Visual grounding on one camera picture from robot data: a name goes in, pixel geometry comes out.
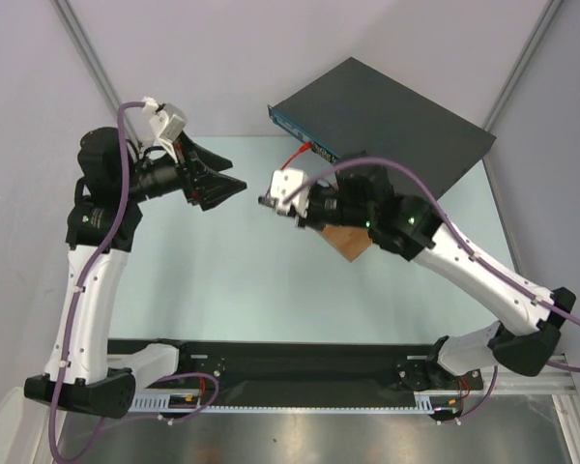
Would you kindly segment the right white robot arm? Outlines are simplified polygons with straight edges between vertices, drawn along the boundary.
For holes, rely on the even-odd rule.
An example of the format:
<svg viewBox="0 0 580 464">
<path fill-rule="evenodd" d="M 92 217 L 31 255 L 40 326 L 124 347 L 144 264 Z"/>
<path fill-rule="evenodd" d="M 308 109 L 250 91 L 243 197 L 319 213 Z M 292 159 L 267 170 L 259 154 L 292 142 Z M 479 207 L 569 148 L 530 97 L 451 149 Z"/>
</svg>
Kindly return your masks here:
<svg viewBox="0 0 580 464">
<path fill-rule="evenodd" d="M 394 166 L 374 157 L 341 162 L 330 171 L 333 187 L 300 169 L 277 170 L 258 202 L 299 227 L 362 228 L 380 249 L 442 276 L 496 317 L 482 330 L 439 338 L 424 361 L 418 390 L 448 388 L 489 366 L 538 376 L 560 342 L 574 294 L 534 284 L 502 265 L 464 236 L 434 199 L 397 192 L 387 172 Z"/>
</svg>

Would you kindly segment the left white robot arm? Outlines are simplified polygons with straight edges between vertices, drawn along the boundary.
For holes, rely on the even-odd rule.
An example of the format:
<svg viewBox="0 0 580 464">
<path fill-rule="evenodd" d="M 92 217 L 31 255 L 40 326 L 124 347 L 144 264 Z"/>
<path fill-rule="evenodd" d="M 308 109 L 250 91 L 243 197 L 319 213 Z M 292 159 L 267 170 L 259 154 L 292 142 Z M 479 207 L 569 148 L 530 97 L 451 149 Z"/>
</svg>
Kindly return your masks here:
<svg viewBox="0 0 580 464">
<path fill-rule="evenodd" d="M 107 342 L 121 275 L 142 219 L 140 203 L 174 191 L 208 211 L 246 189 L 226 175 L 230 159 L 181 133 L 157 159 L 132 160 L 120 152 L 119 132 L 102 127 L 84 134 L 77 161 L 82 171 L 68 216 L 67 295 L 50 358 L 26 379 L 26 398 L 64 411 L 120 419 L 135 393 L 161 378 L 187 384 L 193 363 L 180 342 L 159 339 L 111 365 Z"/>
</svg>

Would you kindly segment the wooden board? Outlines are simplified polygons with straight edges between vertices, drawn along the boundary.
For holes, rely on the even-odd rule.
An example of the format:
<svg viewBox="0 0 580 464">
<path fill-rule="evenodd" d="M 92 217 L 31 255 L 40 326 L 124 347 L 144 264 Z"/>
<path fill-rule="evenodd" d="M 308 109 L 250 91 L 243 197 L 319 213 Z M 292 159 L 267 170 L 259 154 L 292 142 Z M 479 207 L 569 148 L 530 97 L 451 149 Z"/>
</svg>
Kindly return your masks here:
<svg viewBox="0 0 580 464">
<path fill-rule="evenodd" d="M 372 245 L 367 231 L 355 227 L 327 225 L 319 235 L 348 262 L 353 262 Z"/>
</svg>

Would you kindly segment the black network switch blue front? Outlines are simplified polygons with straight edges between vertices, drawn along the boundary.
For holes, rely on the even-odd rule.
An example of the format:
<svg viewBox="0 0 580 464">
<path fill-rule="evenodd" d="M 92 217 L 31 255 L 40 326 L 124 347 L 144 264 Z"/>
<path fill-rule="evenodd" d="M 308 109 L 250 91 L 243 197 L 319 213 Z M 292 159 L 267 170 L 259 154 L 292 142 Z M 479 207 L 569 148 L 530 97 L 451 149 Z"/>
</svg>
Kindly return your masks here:
<svg viewBox="0 0 580 464">
<path fill-rule="evenodd" d="M 269 107 L 274 124 L 331 164 L 393 160 L 442 197 L 491 150 L 492 133 L 348 58 Z"/>
</svg>

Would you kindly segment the left aluminium frame post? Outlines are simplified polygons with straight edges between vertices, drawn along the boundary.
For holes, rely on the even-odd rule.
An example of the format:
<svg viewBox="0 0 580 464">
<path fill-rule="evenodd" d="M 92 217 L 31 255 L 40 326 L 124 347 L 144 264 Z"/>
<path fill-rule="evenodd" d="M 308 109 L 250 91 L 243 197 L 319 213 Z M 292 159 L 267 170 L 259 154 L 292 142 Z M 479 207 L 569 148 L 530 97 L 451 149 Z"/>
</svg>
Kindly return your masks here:
<svg viewBox="0 0 580 464">
<path fill-rule="evenodd" d="M 121 99 L 110 81 L 105 68 L 88 37 L 80 19 L 78 18 L 72 2 L 67 0 L 51 0 L 51 6 L 57 13 L 63 27 L 79 54 L 84 66 L 91 75 L 101 97 L 109 110 L 116 114 L 121 104 Z"/>
</svg>

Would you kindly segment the aluminium frame post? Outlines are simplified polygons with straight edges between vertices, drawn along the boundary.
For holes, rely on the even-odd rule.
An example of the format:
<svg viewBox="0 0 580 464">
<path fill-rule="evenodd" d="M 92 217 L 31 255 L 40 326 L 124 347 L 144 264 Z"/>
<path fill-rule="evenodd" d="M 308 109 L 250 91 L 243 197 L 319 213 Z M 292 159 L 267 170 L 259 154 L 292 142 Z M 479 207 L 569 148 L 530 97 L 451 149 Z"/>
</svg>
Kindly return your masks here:
<svg viewBox="0 0 580 464">
<path fill-rule="evenodd" d="M 63 27 L 79 54 L 84 66 L 91 75 L 101 97 L 109 110 L 116 114 L 121 104 L 121 99 L 110 81 L 105 68 L 88 37 L 80 19 L 78 18 L 72 2 L 67 0 L 51 0 L 51 6 L 57 13 Z"/>
<path fill-rule="evenodd" d="M 526 40 L 508 74 L 497 99 L 494 101 L 494 104 L 491 106 L 483 121 L 482 128 L 485 131 L 492 132 L 496 127 L 516 87 L 532 64 L 535 55 L 565 3 L 565 0 L 550 0 L 546 2 L 528 40 Z"/>
</svg>

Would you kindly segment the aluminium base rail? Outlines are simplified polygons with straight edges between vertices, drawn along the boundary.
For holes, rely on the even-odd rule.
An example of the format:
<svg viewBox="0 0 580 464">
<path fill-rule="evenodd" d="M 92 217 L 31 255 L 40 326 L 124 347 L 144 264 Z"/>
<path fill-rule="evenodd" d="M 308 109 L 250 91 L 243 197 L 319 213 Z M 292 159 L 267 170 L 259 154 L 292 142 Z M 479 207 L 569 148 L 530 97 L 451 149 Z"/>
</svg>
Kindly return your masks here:
<svg viewBox="0 0 580 464">
<path fill-rule="evenodd" d="M 496 395 L 576 395 L 577 389 L 571 374 L 555 367 L 544 367 L 538 376 L 527 377 L 500 366 L 492 393 Z"/>
</svg>

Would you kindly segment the right aluminium frame post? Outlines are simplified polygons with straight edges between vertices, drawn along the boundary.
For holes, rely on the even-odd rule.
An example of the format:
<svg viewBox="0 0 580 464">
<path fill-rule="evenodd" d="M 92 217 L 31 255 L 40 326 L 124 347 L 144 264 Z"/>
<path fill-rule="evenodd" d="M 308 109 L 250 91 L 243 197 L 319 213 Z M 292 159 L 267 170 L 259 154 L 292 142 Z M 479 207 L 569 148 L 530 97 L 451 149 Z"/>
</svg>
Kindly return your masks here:
<svg viewBox="0 0 580 464">
<path fill-rule="evenodd" d="M 492 132 L 496 127 L 516 87 L 532 64 L 535 55 L 565 3 L 565 0 L 550 0 L 546 2 L 528 40 L 526 40 L 508 74 L 497 99 L 494 101 L 494 104 L 491 106 L 483 121 L 482 128 L 485 131 Z"/>
</svg>

